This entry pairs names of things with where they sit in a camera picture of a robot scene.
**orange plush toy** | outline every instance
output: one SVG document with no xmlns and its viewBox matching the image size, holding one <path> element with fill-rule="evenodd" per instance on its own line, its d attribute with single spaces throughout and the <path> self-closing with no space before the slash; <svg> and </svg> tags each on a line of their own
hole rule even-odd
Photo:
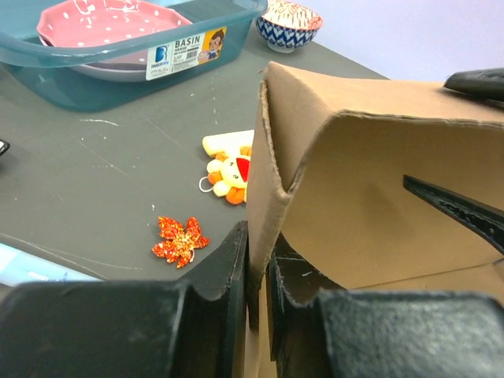
<svg viewBox="0 0 504 378">
<path fill-rule="evenodd" d="M 233 205 L 246 202 L 251 153 L 249 146 L 241 147 L 235 154 L 220 152 L 206 166 L 208 181 L 217 197 L 225 196 Z"/>
</svg>

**white wall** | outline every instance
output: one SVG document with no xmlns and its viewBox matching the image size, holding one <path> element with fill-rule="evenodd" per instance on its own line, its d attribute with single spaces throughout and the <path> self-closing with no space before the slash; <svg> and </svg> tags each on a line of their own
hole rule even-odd
<svg viewBox="0 0 504 378">
<path fill-rule="evenodd" d="M 315 41 L 397 80 L 504 67 L 504 0 L 292 0 L 317 11 Z"/>
</svg>

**zigzag pattern bowl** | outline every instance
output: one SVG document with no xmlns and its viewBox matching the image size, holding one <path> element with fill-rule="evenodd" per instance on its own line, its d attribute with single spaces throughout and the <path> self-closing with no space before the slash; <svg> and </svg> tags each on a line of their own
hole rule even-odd
<svg viewBox="0 0 504 378">
<path fill-rule="evenodd" d="M 268 11 L 256 19 L 256 27 L 270 49 L 289 54 L 315 37 L 322 27 L 322 17 L 293 2 L 269 0 Z"/>
</svg>

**glitter maple leaf ornament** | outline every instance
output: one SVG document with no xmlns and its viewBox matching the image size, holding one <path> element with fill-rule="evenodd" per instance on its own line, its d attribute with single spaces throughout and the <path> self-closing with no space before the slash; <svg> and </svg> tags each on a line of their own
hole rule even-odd
<svg viewBox="0 0 504 378">
<path fill-rule="evenodd" d="M 205 248 L 210 243 L 210 239 L 203 237 L 198 220 L 194 217 L 187 220 L 186 231 L 180 222 L 171 218 L 159 217 L 157 221 L 161 229 L 159 235 L 166 240 L 156 244 L 152 251 L 170 264 L 178 261 L 178 269 L 193 262 L 195 249 Z"/>
</svg>

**brown cardboard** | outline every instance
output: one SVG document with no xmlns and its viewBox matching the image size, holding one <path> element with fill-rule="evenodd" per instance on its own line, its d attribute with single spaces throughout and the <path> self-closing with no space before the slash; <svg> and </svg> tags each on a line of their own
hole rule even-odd
<svg viewBox="0 0 504 378">
<path fill-rule="evenodd" d="M 504 111 L 442 86 L 270 63 L 247 192 L 246 376 L 276 376 L 259 289 L 280 232 L 349 289 L 468 289 L 504 302 L 502 255 L 402 187 L 407 174 L 504 209 Z"/>
</svg>

